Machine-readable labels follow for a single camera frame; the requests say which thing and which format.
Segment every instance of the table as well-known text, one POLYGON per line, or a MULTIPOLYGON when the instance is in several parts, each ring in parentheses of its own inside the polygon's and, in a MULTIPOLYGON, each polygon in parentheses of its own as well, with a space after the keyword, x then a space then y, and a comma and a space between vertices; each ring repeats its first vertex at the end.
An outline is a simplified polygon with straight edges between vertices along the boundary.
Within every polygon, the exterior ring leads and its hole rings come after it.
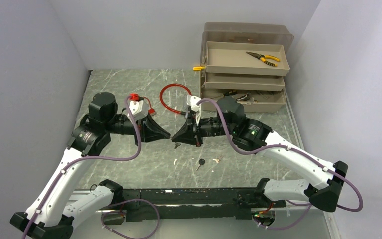
MULTIPOLYGON (((194 95, 199 95, 199 74, 183 69, 108 69, 93 70, 81 107, 76 127, 88 111, 93 95, 99 92, 115 94, 119 111, 125 107, 124 98, 132 92, 147 96, 157 114, 153 119, 171 135, 184 124, 183 116, 162 106, 159 92, 167 84, 180 83, 194 95)), ((171 107, 182 110, 186 91, 172 87, 165 91, 164 101, 171 107)), ((215 116, 215 112, 203 112, 202 117, 215 116)), ((287 106, 276 113, 247 113, 247 117, 259 120, 272 127, 286 140, 299 146, 296 132, 287 106)), ((137 147, 134 137, 112 135, 112 142, 103 150, 102 156, 128 157, 137 147)), ((207 187, 254 187, 261 178, 276 180, 300 179, 296 173, 276 161, 257 155, 240 155, 229 145, 226 137, 204 138, 203 146, 181 144, 174 149, 170 140, 144 143, 141 154, 128 162, 96 160, 84 174, 77 188, 88 189, 104 179, 113 180, 124 188, 207 188, 207 187), (219 163, 213 158, 222 157, 219 163), (206 164, 197 172, 198 160, 206 164)))

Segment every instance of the yellow pliers handle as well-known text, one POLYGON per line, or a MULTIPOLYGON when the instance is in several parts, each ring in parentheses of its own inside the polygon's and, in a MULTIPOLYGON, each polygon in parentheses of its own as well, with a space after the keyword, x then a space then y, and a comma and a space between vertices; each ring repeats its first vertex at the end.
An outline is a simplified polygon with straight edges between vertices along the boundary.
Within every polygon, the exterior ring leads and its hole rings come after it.
POLYGON ((277 58, 276 56, 271 56, 271 55, 261 55, 260 57, 260 60, 264 63, 266 63, 267 65, 269 66, 278 66, 276 63, 273 63, 273 62, 270 62, 270 61, 267 61, 266 59, 272 59, 272 60, 275 60, 277 62, 280 62, 281 60, 279 58, 277 58))

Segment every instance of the red clip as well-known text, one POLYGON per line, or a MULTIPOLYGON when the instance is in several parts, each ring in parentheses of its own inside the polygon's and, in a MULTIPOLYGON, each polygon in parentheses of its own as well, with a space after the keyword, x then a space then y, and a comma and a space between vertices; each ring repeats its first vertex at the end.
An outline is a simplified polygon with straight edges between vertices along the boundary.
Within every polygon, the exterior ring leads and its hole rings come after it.
POLYGON ((132 101, 140 101, 140 96, 138 95, 138 93, 131 93, 130 94, 130 100, 132 101))

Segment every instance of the red hose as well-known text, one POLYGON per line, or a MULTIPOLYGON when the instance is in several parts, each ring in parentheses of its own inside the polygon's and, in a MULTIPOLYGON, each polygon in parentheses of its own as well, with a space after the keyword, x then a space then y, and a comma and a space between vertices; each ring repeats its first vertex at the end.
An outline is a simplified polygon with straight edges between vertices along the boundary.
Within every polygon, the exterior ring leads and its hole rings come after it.
POLYGON ((160 91, 160 94, 159 94, 159 98, 160 98, 160 102, 162 103, 162 105, 167 108, 168 110, 172 111, 172 112, 175 112, 177 114, 182 114, 182 115, 185 115, 185 112, 182 112, 182 111, 178 111, 178 110, 175 110, 171 107, 169 107, 164 101, 163 101, 163 92, 169 88, 169 87, 172 87, 172 86, 179 86, 179 87, 182 87, 184 88, 188 94, 192 95, 191 94, 191 91, 184 85, 181 85, 181 84, 178 84, 178 83, 172 83, 172 84, 168 84, 167 86, 163 87, 163 89, 160 91))

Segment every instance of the pliers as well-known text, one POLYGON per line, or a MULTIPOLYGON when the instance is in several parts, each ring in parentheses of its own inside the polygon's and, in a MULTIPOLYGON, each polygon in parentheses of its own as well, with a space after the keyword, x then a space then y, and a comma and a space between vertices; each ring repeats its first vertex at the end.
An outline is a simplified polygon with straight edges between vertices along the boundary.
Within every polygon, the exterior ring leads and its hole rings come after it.
POLYGON ((267 65, 269 66, 278 66, 276 63, 272 63, 270 61, 266 61, 266 59, 272 59, 272 60, 275 60, 277 62, 280 62, 281 60, 279 58, 277 58, 276 56, 271 56, 271 55, 261 55, 261 54, 257 54, 257 53, 254 53, 254 52, 249 52, 247 51, 247 54, 261 60, 262 62, 266 63, 267 65))

